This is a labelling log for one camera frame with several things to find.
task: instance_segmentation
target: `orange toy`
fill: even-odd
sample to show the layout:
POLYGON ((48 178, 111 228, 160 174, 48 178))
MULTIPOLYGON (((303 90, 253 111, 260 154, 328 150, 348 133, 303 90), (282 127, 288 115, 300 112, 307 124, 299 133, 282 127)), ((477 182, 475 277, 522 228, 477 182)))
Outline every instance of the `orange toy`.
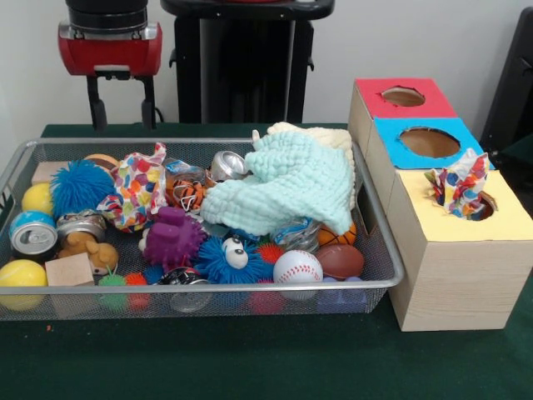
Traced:
POLYGON ((257 253, 265 263, 275 264, 284 253, 283 249, 274 243, 265 243, 257 248, 257 253))
MULTIPOLYGON (((126 285, 144 286, 148 285, 147 280, 139 272, 126 275, 126 285)), ((132 293, 127 295, 127 303, 131 310, 141 311, 150 304, 150 293, 132 293)))
POLYGON ((72 232, 62 243, 62 251, 59 252, 59 258, 76 256, 87 252, 87 242, 96 243, 97 239, 91 233, 72 232))
POLYGON ((356 224, 353 223, 348 232, 344 232, 342 235, 337 235, 326 225, 323 225, 318 231, 318 244, 321 246, 328 246, 330 244, 353 244, 356 242, 357 229, 356 224))

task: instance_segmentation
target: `brown plush toy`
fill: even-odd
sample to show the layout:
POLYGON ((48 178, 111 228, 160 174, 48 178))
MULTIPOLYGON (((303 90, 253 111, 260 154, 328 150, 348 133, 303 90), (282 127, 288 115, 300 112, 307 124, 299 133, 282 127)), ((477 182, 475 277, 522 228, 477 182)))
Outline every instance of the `brown plush toy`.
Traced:
POLYGON ((76 256, 87 252, 87 243, 95 243, 97 240, 91 233, 87 232, 72 232, 70 233, 62 244, 62 251, 59 252, 59 258, 76 256))
POLYGON ((94 275, 108 275, 118 264, 118 252, 108 243, 87 242, 87 253, 94 275))

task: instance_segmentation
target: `circular hole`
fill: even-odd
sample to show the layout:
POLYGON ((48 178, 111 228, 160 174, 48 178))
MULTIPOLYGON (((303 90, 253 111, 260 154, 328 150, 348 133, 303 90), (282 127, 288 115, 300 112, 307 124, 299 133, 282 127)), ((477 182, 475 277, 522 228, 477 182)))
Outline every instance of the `circular hole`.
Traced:
POLYGON ((450 134, 431 127, 412 127, 400 135, 400 140, 415 154, 432 158, 449 157, 461 149, 450 134))
POLYGON ((481 192, 481 203, 485 204, 485 208, 483 208, 477 214, 474 214, 471 218, 471 221, 484 221, 487 218, 492 217, 492 215, 494 214, 495 206, 493 205, 492 202, 486 199, 485 192, 481 192))
POLYGON ((381 94, 386 102, 400 107, 418 107, 426 102, 426 98, 416 89, 395 86, 381 94))

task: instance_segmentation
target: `box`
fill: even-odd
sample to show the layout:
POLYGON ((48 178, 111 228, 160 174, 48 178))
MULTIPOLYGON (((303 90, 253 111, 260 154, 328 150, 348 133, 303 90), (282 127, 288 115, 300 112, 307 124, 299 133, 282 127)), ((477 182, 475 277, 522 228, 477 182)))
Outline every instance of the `box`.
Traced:
POLYGON ((374 118, 457 118, 457 114, 432 79, 357 79, 348 130, 365 157, 374 118))
POLYGON ((447 214, 430 189, 423 172, 397 171, 387 210, 406 267, 390 290, 401 330, 503 328, 533 266, 533 221, 498 171, 483 221, 447 214))
POLYGON ((397 169, 447 168, 467 148, 483 153, 459 118, 376 118, 366 165, 383 209, 388 209, 397 169))

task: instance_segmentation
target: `wooden block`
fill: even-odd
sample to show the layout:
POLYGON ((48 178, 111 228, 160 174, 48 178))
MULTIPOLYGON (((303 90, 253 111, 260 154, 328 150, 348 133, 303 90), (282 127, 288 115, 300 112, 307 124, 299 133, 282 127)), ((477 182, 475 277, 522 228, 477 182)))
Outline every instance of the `wooden block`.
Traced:
POLYGON ((348 130, 365 158, 375 118, 457 118, 457 114, 431 79, 357 79, 348 130))
MULTIPOLYGON (((46 263, 48 286, 93 286, 91 263, 86 253, 46 263)), ((98 307, 92 294, 53 294, 52 304, 61 319, 76 317, 98 307)))
POLYGON ((91 263, 86 252, 45 264, 48 286, 93 286, 91 263))
POLYGON ((68 161, 45 161, 40 162, 37 165, 37 169, 32 177, 32 185, 38 183, 50 182, 53 179, 53 175, 57 173, 61 168, 67 168, 68 161))
POLYGON ((387 216, 406 266, 391 290, 403 331, 500 329, 533 266, 533 221, 498 171, 484 221, 447 214, 427 197, 423 172, 398 171, 387 216))

